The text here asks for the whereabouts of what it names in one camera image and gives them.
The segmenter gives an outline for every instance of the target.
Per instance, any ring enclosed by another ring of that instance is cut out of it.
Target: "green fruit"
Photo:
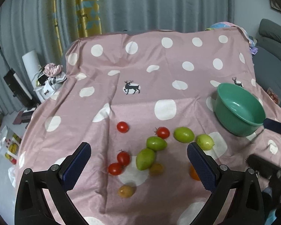
[[[182,143],[190,143],[194,140],[195,135],[189,128],[179,127],[174,131],[174,138]]]
[[[154,151],[162,151],[167,147],[167,142],[157,136],[147,138],[147,148]]]
[[[200,134],[196,137],[196,143],[201,147],[203,151],[209,151],[214,146],[212,137],[207,134]]]
[[[138,170],[143,171],[152,166],[155,161],[155,152],[151,149],[142,149],[136,156],[136,167]]]

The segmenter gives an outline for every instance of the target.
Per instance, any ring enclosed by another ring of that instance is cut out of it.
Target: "green bowl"
[[[253,134],[265,119],[260,102],[244,88],[230,83],[217,87],[215,114],[228,131],[241,137]]]

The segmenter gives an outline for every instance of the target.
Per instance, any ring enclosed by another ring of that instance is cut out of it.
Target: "pink blanket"
[[[82,141],[90,143],[92,156],[68,192],[89,224],[188,225],[203,207],[210,192],[189,176],[187,144],[172,135],[167,148],[157,152],[157,162],[165,166],[162,175],[150,177],[148,170],[136,169],[135,156],[155,127],[173,133],[186,126],[195,135],[209,134],[215,146],[206,153],[232,170],[245,171],[251,153],[281,166],[279,134],[260,127],[247,138],[236,137],[213,112],[216,87],[229,82],[242,85],[259,98],[267,117],[281,121],[281,108],[255,81],[248,42],[237,28],[90,37],[77,40],[66,59],[68,80],[35,111],[25,133],[17,182],[25,168],[47,170]],[[119,121],[129,124],[127,133],[117,131]],[[129,152],[132,162],[123,174],[111,176],[107,167],[119,150]],[[136,192],[122,199],[117,190],[126,183]],[[231,197],[216,222],[224,218]]]

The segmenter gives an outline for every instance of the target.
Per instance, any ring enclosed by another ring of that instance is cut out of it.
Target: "curtain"
[[[41,65],[62,64],[78,38],[102,33],[136,34],[154,29],[202,31],[234,21],[234,0],[6,0],[0,8],[0,40],[7,61],[33,93],[22,55],[35,49]],[[0,56],[0,111],[23,106],[3,80]]]

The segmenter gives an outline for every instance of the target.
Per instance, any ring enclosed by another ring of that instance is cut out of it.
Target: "pink scrunchie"
[[[48,77],[55,77],[63,70],[61,65],[56,65],[54,63],[47,64],[44,69],[44,74]]]

